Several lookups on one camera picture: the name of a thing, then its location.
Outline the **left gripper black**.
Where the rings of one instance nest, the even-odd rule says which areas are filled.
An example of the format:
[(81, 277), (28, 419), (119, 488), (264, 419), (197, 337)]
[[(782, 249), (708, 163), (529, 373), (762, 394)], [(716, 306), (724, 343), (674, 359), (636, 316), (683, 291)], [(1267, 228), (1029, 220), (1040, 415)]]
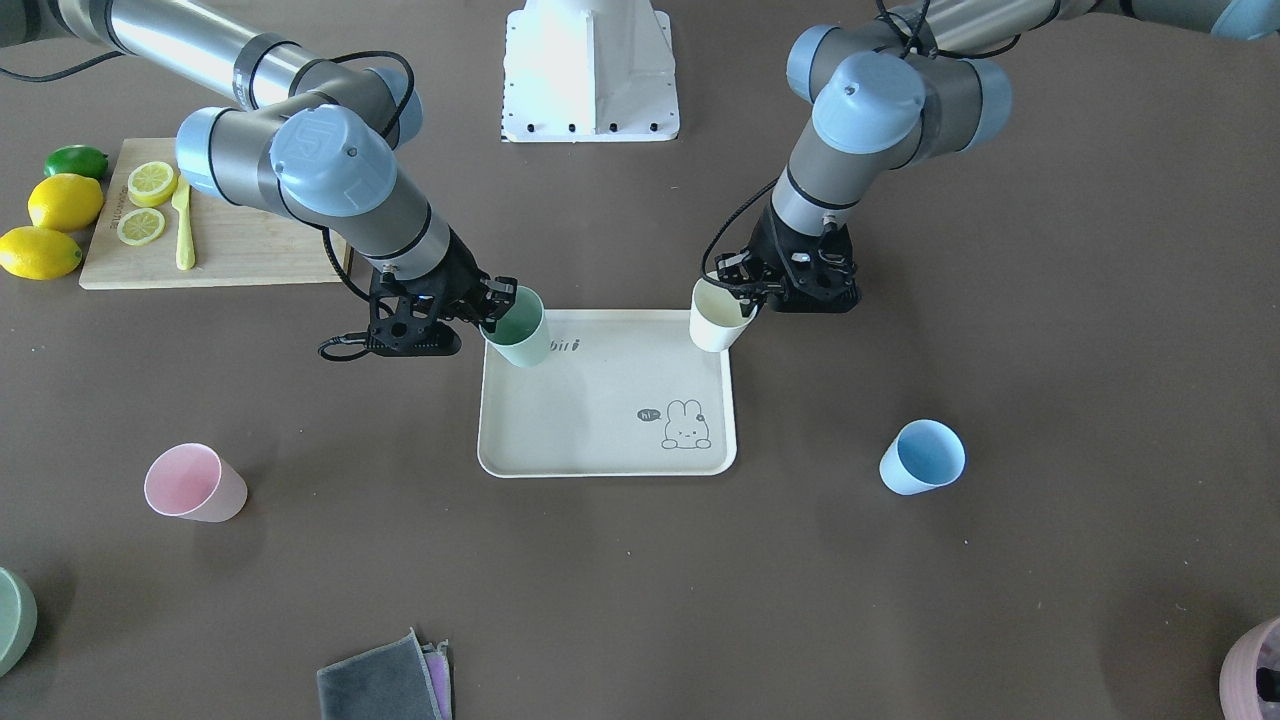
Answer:
[(750, 250), (716, 256), (714, 284), (735, 291), (741, 316), (755, 316), (776, 290), (776, 272), (771, 266), (787, 260), (812, 263), (818, 256), (854, 260), (849, 229), (841, 225), (804, 234), (780, 219), (773, 208), (767, 208), (751, 233)]

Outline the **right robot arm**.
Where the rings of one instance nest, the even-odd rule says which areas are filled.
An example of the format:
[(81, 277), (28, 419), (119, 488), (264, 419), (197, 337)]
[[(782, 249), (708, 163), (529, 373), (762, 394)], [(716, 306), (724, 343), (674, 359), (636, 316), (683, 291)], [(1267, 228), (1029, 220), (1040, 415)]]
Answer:
[(197, 191), (339, 234), (375, 272), (394, 316), (379, 340), (429, 338), (461, 319), (492, 331), (517, 284), (483, 272), (407, 177), (396, 149), (422, 124), (410, 67), (356, 70), (193, 1), (5, 1), (3, 45), (82, 38), (141, 56), (236, 101), (195, 111), (175, 136)]

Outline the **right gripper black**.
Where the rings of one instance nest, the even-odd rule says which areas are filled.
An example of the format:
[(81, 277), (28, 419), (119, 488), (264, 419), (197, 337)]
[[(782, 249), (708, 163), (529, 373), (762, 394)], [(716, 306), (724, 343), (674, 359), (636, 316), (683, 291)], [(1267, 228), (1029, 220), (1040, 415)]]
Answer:
[(428, 296), (440, 306), (436, 318), (458, 318), (493, 333), (498, 322), (516, 304), (518, 282), (512, 277), (490, 278), (479, 268), (470, 249), (453, 229), (451, 243), (442, 261), (428, 274), (401, 281), (399, 293)]

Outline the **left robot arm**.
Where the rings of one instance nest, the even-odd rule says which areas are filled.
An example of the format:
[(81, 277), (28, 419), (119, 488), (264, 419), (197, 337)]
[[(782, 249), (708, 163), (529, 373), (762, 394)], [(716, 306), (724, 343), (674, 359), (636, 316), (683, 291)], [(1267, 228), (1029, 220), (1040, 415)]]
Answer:
[(878, 5), (855, 29), (814, 26), (787, 61), (812, 114), (749, 243), (705, 251), (698, 299), (731, 320), (777, 313), (846, 313), (855, 281), (849, 219), (876, 177), (993, 138), (1012, 87), (995, 63), (1053, 20), (1100, 12), (1234, 40), (1277, 31), (1275, 1), (910, 1)]

